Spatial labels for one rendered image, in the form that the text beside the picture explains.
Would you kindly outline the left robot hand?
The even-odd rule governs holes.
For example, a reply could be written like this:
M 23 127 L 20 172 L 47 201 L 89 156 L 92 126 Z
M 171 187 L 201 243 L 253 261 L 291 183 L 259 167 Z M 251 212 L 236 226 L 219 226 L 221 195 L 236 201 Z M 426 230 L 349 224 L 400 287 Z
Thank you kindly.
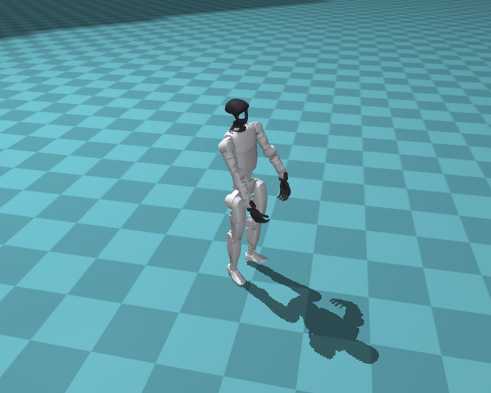
M 283 174 L 284 178 L 279 178 L 281 181 L 280 183 L 280 194 L 277 198 L 281 197 L 279 200 L 286 201 L 291 194 L 291 189 L 289 186 L 289 183 L 286 181 L 288 180 L 288 175 L 287 172 Z M 283 199 L 282 199 L 283 198 Z

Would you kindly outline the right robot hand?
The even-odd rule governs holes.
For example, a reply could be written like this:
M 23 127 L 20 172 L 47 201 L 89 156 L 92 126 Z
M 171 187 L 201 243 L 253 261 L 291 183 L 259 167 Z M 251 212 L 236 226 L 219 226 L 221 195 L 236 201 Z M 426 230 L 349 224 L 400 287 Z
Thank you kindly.
M 267 223 L 270 220 L 270 219 L 266 220 L 263 218 L 263 217 L 268 218 L 268 215 L 263 215 L 257 209 L 255 209 L 256 205 L 253 201 L 250 201 L 250 206 L 251 208 L 247 210 L 250 212 L 251 217 L 254 219 L 256 223 Z

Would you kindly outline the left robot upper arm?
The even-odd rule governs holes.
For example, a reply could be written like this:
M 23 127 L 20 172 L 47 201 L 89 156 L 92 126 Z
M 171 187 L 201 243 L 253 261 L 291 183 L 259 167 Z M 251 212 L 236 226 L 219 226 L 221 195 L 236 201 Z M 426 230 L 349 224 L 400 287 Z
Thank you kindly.
M 277 149 L 273 145 L 268 144 L 268 139 L 263 131 L 263 126 L 258 121 L 252 122 L 250 124 L 252 124 L 256 129 L 257 142 L 261 146 L 264 152 L 264 156 L 267 158 L 271 158 L 277 153 Z

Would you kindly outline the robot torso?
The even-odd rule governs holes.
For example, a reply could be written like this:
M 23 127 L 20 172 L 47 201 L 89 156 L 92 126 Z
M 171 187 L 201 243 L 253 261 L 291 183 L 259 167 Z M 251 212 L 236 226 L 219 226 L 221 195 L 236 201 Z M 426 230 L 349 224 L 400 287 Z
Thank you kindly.
M 246 122 L 246 130 L 244 132 L 234 132 L 239 130 L 239 128 L 234 128 L 233 131 L 226 132 L 223 139 L 226 137 L 231 137 L 234 143 L 234 155 L 236 157 L 237 168 L 243 169 L 245 171 L 245 178 L 241 181 L 246 182 L 250 194 L 255 189 L 255 179 L 251 177 L 252 171 L 257 165 L 257 136 L 256 129 L 252 124 Z M 237 190 L 233 184 L 233 192 Z

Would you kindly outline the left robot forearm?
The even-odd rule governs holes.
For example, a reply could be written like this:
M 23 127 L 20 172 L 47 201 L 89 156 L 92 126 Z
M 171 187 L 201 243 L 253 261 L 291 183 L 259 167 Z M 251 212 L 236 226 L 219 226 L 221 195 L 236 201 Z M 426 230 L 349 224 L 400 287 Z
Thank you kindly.
M 277 173 L 278 173 L 278 177 L 279 178 L 284 178 L 283 174 L 286 171 L 286 167 L 283 165 L 283 163 L 281 162 L 280 160 L 280 156 L 278 155 L 278 153 L 276 153 L 275 155 L 273 155 L 269 161 L 273 164 L 274 168 L 276 169 Z M 288 175 L 288 173 L 287 173 Z

